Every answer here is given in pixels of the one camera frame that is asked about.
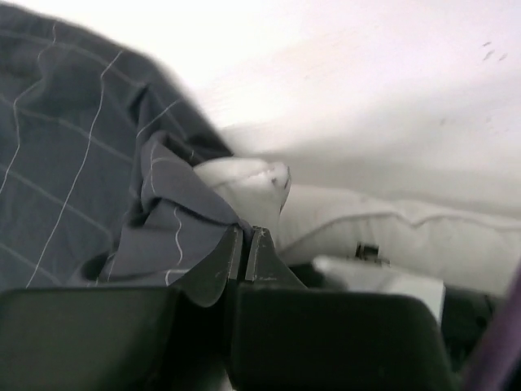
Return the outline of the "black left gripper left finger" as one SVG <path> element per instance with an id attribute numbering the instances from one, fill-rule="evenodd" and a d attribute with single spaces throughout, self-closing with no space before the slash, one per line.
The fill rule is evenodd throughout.
<path id="1" fill-rule="evenodd" d="M 225 291 L 230 275 L 237 276 L 243 250 L 243 231 L 228 229 L 214 250 L 192 267 L 171 288 L 193 305 L 213 306 Z"/>

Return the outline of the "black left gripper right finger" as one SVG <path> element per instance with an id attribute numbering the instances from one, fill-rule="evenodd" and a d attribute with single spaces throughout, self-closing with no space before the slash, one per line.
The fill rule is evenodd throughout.
<path id="1" fill-rule="evenodd" d="M 244 282 L 276 288 L 306 289 L 279 258 L 270 232 L 257 226 L 253 228 Z"/>

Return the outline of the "dark grey checked pillowcase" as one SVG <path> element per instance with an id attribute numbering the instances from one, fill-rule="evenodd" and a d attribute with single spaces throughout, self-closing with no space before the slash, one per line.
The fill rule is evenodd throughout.
<path id="1" fill-rule="evenodd" d="M 2 4 L 2 290 L 174 282 L 251 232 L 195 174 L 228 156 L 148 58 Z"/>

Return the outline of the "white pillow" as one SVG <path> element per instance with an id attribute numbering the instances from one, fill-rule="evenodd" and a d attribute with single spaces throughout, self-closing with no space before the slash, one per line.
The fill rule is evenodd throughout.
<path id="1" fill-rule="evenodd" d="M 195 172 L 241 218 L 268 229 L 289 265 L 372 244 L 394 268 L 496 294 L 519 268 L 517 219 L 297 185 L 286 165 L 258 159 L 210 160 Z"/>

